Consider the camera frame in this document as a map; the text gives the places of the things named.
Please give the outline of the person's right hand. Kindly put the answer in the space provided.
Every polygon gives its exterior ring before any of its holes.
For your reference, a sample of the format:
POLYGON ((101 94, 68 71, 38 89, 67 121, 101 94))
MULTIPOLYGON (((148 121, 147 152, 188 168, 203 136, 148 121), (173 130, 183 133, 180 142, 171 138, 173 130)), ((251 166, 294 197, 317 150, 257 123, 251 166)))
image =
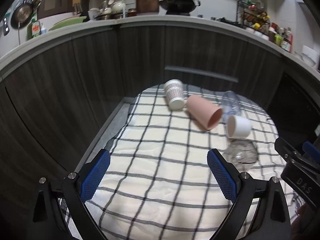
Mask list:
POLYGON ((303 204, 297 211, 297 217, 291 224, 291 239, 320 240, 319 237, 319 210, 303 204))

